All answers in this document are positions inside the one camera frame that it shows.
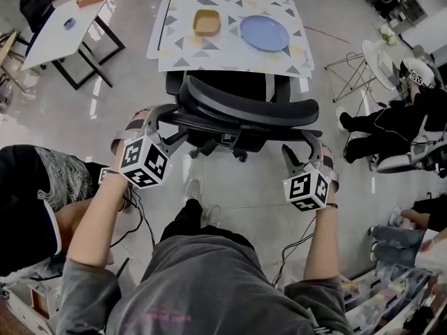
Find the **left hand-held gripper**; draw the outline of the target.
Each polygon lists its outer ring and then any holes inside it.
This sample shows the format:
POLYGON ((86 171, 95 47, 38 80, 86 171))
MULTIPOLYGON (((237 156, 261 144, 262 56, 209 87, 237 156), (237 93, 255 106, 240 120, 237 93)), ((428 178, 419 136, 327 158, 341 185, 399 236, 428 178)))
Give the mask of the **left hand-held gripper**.
POLYGON ((144 189, 163 183, 169 158, 187 141, 188 131, 179 131, 169 138, 161 138, 159 121, 179 110, 178 104, 150 107, 148 118, 139 132, 116 133, 111 144, 115 155, 114 170, 133 186, 144 189))

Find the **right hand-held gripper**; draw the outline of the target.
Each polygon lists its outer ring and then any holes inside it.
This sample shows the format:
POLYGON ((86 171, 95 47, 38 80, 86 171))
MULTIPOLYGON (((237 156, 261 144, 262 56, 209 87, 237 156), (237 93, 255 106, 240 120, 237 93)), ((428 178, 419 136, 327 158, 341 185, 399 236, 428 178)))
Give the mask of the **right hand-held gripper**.
POLYGON ((335 170, 329 177, 322 173, 322 144, 309 131, 302 131, 302 136, 311 149, 308 163, 300 162, 294 151, 286 144, 281 147, 289 175, 288 179, 283 180, 284 194, 286 201, 301 212, 318 211, 325 209, 328 202, 336 203, 335 193, 339 190, 339 175, 335 170))

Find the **black office chair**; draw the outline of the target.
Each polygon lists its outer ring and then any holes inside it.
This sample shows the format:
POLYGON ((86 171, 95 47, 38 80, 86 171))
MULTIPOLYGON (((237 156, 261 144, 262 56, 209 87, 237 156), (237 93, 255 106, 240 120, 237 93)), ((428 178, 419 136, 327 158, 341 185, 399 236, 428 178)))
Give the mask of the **black office chair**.
POLYGON ((163 122, 186 132, 193 147, 189 155, 209 156, 224 147, 245 162, 268 141, 301 142, 306 136, 322 136, 309 130, 318 120, 313 99, 293 102, 291 79, 273 75, 268 98, 267 76, 240 71, 190 70, 166 73, 166 93, 174 96, 178 109, 163 122))
POLYGON ((20 0, 20 12, 31 32, 38 33, 54 12, 52 0, 20 0))

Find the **person's left forearm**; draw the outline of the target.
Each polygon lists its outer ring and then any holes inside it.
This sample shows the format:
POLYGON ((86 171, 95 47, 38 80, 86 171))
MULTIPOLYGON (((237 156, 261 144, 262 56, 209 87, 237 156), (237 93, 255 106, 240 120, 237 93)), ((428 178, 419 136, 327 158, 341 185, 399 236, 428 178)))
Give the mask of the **person's left forearm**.
POLYGON ((69 260, 95 268, 106 266, 127 186, 120 174, 107 173, 73 235, 69 260))

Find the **person's right forearm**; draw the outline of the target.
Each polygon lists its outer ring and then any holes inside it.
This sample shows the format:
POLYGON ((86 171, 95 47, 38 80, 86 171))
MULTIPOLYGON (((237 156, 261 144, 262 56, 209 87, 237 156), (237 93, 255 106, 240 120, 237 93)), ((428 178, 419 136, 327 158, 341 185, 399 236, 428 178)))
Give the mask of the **person's right forearm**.
POLYGON ((316 212, 314 236, 309 248, 305 281, 339 277, 337 209, 328 207, 316 212))

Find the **person's left hand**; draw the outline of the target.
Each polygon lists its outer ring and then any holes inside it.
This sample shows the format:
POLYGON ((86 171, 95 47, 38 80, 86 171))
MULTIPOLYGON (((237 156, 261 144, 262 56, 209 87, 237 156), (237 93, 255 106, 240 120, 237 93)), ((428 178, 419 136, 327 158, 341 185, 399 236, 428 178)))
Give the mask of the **person's left hand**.
POLYGON ((150 109, 143 109, 136 112, 130 122, 127 124, 125 130, 139 132, 143 127, 145 120, 148 118, 150 112, 150 109))

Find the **person's white left shoe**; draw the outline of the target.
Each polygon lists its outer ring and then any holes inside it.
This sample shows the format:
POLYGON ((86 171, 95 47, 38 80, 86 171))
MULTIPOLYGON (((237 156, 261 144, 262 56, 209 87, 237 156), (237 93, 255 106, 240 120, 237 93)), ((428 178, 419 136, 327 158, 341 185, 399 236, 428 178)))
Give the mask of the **person's white left shoe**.
POLYGON ((197 179, 193 179, 186 187, 186 199, 201 201, 201 187, 200 182, 197 179))

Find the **person's black trousers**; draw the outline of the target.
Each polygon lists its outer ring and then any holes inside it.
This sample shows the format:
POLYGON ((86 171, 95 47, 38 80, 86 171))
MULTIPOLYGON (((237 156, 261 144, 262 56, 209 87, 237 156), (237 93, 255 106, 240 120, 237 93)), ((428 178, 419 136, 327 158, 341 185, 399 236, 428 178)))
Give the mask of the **person's black trousers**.
POLYGON ((169 223, 161 235, 160 241, 174 236, 212 235, 220 236, 237 244, 254 249, 253 245, 242 235, 218 228, 213 225, 201 226, 203 208, 198 200, 189 199, 174 221, 169 223))

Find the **person's white right shoe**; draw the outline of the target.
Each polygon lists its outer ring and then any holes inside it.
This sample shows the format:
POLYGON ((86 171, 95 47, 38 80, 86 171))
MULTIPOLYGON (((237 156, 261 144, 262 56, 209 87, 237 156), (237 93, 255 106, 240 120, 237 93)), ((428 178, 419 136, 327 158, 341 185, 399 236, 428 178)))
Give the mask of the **person's white right shoe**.
POLYGON ((223 217, 222 208, 219 205, 215 204, 207 210, 205 216, 206 225, 211 225, 218 228, 220 226, 222 217, 223 217))

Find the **yellow rectangular dish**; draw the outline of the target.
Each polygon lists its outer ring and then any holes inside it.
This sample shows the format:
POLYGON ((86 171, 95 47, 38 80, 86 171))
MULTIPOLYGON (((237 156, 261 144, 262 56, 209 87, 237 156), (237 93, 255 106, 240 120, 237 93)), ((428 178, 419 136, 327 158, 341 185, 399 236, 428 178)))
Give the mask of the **yellow rectangular dish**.
POLYGON ((220 14, 216 10, 199 9, 193 19, 193 31, 196 36, 212 37, 219 33, 221 28, 220 14))

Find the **blue round plate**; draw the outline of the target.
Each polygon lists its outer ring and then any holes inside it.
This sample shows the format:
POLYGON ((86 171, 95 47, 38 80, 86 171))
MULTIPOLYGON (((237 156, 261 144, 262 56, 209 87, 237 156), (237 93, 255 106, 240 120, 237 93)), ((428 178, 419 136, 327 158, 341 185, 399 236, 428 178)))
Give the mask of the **blue round plate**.
POLYGON ((268 16, 251 15, 240 22, 240 35, 250 46, 264 52, 279 52, 289 45, 289 34, 268 16))

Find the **white desk with black legs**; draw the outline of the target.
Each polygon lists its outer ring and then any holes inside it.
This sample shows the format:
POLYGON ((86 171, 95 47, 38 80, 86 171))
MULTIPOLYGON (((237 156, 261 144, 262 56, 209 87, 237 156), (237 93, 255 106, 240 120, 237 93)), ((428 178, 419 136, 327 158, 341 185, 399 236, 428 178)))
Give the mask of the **white desk with black legs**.
POLYGON ((112 87, 111 81, 105 76, 101 66, 124 50, 126 46, 99 16, 101 9, 108 1, 104 0, 100 3, 79 8, 76 0, 71 0, 56 7, 29 49, 22 64, 22 70, 30 70, 42 64, 51 63, 75 90, 78 90, 95 75, 99 76, 109 87, 112 87), (64 28, 64 22, 70 17, 74 18, 76 23, 72 29, 67 31, 64 28), (93 24, 97 24, 116 45, 112 52, 99 61, 95 60, 94 55, 84 43, 84 38, 93 24), (92 69, 92 72, 79 82, 72 78, 60 62, 61 59, 73 54, 79 54, 92 69))

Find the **white flowers in vase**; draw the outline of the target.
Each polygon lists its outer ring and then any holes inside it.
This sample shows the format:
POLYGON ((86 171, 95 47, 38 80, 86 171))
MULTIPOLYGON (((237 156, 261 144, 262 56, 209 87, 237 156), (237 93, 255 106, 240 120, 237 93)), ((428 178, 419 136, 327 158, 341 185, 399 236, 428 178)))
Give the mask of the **white flowers in vase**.
POLYGON ((390 47, 397 45, 397 36, 387 24, 381 25, 379 27, 379 34, 386 45, 390 47))

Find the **white storage bin rack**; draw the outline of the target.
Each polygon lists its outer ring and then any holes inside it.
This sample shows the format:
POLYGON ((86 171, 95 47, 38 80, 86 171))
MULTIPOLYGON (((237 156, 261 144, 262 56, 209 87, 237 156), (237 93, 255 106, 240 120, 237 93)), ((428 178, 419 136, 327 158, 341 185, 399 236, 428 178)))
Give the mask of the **white storage bin rack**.
POLYGON ((428 335, 447 307, 447 284, 423 269, 378 266, 342 277, 346 318, 354 335, 428 335))

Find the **white open box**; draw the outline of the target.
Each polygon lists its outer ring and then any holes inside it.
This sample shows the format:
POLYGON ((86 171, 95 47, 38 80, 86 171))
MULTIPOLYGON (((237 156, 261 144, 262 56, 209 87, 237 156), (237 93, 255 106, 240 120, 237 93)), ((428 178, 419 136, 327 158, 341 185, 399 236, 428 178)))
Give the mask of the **white open box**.
POLYGON ((55 335, 59 290, 39 282, 0 285, 2 298, 10 312, 35 335, 55 335))

